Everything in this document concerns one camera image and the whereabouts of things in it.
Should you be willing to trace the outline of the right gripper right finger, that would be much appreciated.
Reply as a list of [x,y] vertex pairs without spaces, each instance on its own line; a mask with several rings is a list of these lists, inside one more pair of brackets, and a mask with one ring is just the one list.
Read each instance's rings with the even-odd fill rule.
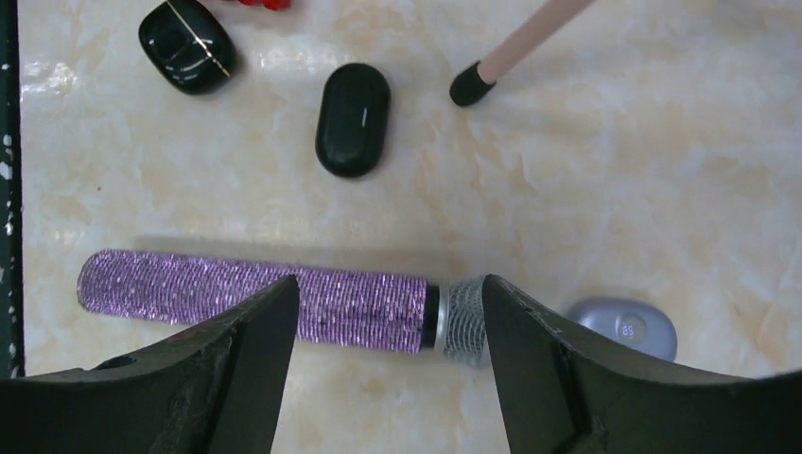
[[667,362],[488,275],[482,302],[513,453],[797,453],[801,375],[749,379]]

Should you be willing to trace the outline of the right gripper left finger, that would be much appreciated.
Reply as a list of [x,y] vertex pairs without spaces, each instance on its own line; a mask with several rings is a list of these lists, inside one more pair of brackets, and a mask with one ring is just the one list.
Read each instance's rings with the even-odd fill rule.
[[91,370],[5,379],[5,453],[268,453],[299,314],[285,277]]

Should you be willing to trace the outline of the purple earbud charging case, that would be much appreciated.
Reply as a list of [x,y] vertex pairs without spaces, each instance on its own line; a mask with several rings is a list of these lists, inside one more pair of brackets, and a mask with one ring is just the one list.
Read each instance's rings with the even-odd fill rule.
[[575,323],[641,353],[673,362],[677,333],[658,308],[620,297],[592,297],[576,303],[567,317]]

